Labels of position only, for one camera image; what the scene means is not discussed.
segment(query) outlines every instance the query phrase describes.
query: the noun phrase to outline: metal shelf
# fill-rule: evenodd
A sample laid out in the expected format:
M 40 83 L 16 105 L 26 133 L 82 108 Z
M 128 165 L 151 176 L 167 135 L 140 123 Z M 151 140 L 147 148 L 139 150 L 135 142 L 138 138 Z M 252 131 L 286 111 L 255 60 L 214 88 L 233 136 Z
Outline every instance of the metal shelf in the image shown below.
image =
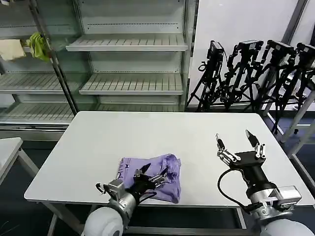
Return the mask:
M 181 34 L 85 34 L 66 46 L 72 51 L 186 51 Z
M 92 95 L 182 95 L 180 74 L 95 73 L 79 90 Z
M 113 112 L 179 112 L 178 105 L 101 104 L 98 111 Z
M 71 91 L 81 83 L 68 81 Z M 9 94 L 63 94 L 55 73 L 12 73 L 0 75 L 0 93 Z
M 16 103 L 0 113 L 0 123 L 70 124 L 73 117 L 67 103 Z

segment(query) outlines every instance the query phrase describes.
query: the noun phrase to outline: white table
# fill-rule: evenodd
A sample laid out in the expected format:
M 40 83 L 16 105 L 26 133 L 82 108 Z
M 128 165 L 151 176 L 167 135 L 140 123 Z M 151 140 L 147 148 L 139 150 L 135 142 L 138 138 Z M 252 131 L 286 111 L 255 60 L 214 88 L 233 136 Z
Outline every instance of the white table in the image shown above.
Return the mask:
M 266 144 L 263 170 L 269 180 L 278 186 L 295 185 L 302 195 L 298 205 L 313 205 L 314 198 L 260 116 L 233 113 L 79 112 L 24 196 L 36 202 L 104 204 L 109 196 L 101 195 L 95 184 L 113 180 L 122 157 L 173 153 L 182 161 L 177 206 L 236 207 L 217 189 L 228 167 L 217 157 L 215 134 L 229 150 L 249 151 L 245 129 Z M 239 173 L 222 180 L 226 194 L 243 204 L 249 203 L 246 188 Z
M 38 167 L 32 162 L 29 156 L 23 151 L 21 145 L 23 140 L 21 138 L 0 139 L 0 185 L 13 166 L 14 162 L 18 159 L 22 167 L 35 177 L 38 172 Z M 52 235 L 57 218 L 64 220 L 75 231 L 81 232 L 82 226 L 80 221 L 64 206 L 51 203 L 43 203 L 53 213 L 52 223 L 48 235 Z

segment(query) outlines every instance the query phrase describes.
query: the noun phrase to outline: dark floor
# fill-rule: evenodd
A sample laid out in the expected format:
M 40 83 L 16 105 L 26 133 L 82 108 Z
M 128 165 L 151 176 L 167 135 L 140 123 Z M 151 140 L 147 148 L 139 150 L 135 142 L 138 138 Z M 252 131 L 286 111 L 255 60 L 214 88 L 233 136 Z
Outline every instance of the dark floor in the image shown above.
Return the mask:
M 280 127 L 285 131 L 291 120 L 292 118 L 281 119 Z M 265 119 L 265 122 L 269 127 L 272 125 L 269 119 Z M 310 121 L 303 119 L 302 122 L 307 123 Z M 303 131 L 292 136 L 283 146 L 284 150 L 291 147 L 302 134 Z M 55 144 L 53 142 L 24 142 L 22 148 L 34 163 L 40 167 Z M 313 153 L 314 148 L 312 146 L 304 146 L 299 151 L 298 157 L 310 175 L 315 178 Z M 31 180 L 19 162 L 16 162 L 0 186 L 0 236 L 47 235 L 52 218 L 51 211 L 42 204 L 27 202 L 23 197 Z M 67 207 L 84 223 L 91 206 L 67 205 Z M 134 218 L 130 224 L 147 227 L 228 229 L 240 227 L 235 216 L 235 211 L 231 209 L 158 207 L 152 214 L 152 211 L 148 210 L 147 207 L 141 207 L 134 213 Z M 315 232 L 315 210 L 312 206 L 298 207 L 291 219 L 307 225 Z M 252 219 L 246 216 L 245 220 L 250 228 L 253 225 Z M 63 221 L 58 220 L 54 235 L 75 236 L 77 234 Z

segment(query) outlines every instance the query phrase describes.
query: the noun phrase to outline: green cloth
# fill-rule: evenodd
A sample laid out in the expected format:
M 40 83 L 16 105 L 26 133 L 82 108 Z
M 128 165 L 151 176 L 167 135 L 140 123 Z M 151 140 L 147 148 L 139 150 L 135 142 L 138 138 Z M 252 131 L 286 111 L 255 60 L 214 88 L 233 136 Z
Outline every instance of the green cloth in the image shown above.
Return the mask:
M 33 33 L 26 43 L 31 48 L 31 55 L 33 58 L 49 61 L 45 40 L 39 32 Z

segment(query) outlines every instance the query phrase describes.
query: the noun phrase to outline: folded purple shirt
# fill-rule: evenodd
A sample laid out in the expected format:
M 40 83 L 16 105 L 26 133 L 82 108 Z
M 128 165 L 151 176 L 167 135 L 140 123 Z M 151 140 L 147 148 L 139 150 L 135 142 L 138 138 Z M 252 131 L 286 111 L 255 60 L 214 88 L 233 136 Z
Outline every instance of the folded purple shirt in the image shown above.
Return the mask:
M 125 188 L 131 187 L 135 171 L 149 163 L 151 163 L 151 166 L 145 173 L 149 176 L 160 174 L 168 166 L 165 183 L 162 187 L 154 190 L 157 194 L 152 198 L 178 203 L 181 195 L 181 186 L 179 183 L 181 161 L 173 154 L 166 154 L 151 159 L 123 158 L 118 169 L 118 179 L 124 181 Z

